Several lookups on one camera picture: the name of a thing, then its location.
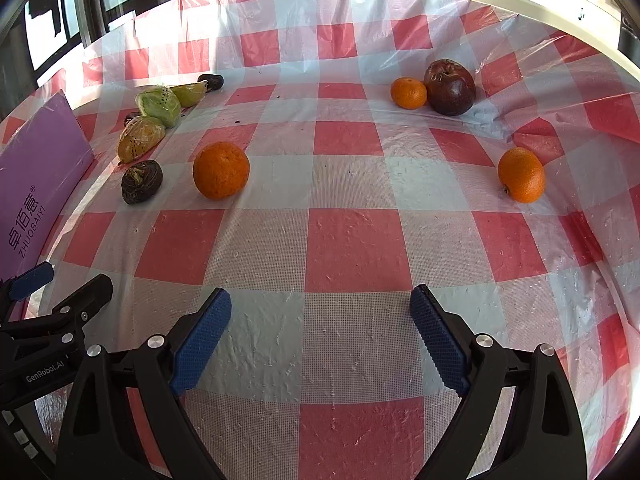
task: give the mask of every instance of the table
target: table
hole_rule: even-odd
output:
[[[474,74],[468,113],[391,102],[394,79],[443,57]],[[136,93],[203,72],[225,86],[150,154],[158,194],[126,205],[115,146]],[[458,403],[408,315],[419,283],[505,346],[552,344],[590,475],[615,452],[639,362],[640,98],[602,54],[469,0],[173,0],[87,48],[0,138],[59,89],[96,159],[43,248],[56,279],[28,311],[50,312],[103,272],[114,296],[86,342],[113,351],[225,287],[231,322],[184,402],[230,480],[414,478]],[[245,149],[252,170],[242,193],[211,202],[191,162],[217,140]],[[545,165],[531,205],[497,179],[514,145]],[[52,433],[57,403],[40,403]],[[505,395],[475,472],[509,405]]]

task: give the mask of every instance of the wrinkled apple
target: wrinkled apple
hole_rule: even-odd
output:
[[[476,85],[469,71],[450,59],[431,63],[424,74],[427,101],[437,113],[461,115],[476,100]]]

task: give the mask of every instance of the orange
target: orange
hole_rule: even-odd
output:
[[[545,169],[534,153],[511,148],[498,162],[498,178],[516,202],[529,204],[545,192]]]
[[[211,200],[231,196],[249,179],[249,159],[231,142],[214,142],[200,150],[193,161],[193,181]]]
[[[391,85],[391,98],[398,106],[415,110],[427,102],[427,87],[413,77],[401,77]]]

